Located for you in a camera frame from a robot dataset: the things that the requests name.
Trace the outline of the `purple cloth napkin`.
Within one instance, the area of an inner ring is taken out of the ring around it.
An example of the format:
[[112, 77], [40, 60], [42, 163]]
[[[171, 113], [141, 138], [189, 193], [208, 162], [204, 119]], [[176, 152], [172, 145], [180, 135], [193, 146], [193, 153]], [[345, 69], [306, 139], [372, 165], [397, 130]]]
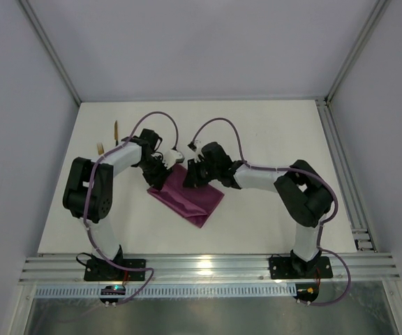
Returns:
[[223, 200], [224, 193], [210, 185], [185, 188], [186, 175], [187, 169], [176, 165], [161, 190], [149, 187], [147, 192], [197, 228], [202, 228]]

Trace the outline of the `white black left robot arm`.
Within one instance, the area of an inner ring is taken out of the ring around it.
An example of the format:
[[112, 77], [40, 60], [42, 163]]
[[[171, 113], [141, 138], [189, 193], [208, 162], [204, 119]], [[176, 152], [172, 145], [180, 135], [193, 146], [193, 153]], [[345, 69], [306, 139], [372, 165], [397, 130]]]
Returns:
[[161, 142], [155, 131], [144, 129], [96, 159], [77, 157], [71, 164], [63, 206], [82, 221], [93, 257], [117, 269], [123, 251], [109, 220], [114, 178], [128, 168], [140, 168], [147, 184], [161, 190], [172, 172], [172, 164], [157, 152]]

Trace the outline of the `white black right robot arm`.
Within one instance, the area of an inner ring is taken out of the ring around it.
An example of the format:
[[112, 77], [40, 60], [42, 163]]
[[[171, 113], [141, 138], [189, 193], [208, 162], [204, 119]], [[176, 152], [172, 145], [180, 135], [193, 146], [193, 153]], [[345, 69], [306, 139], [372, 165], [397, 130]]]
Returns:
[[218, 181], [226, 188], [278, 194], [296, 223], [291, 267], [300, 277], [315, 271], [322, 255], [318, 246], [320, 226], [336, 196], [309, 163], [297, 160], [289, 167], [251, 167], [243, 160], [232, 160], [217, 142], [201, 146], [192, 141], [188, 148], [195, 157], [188, 160], [183, 187], [199, 188]]

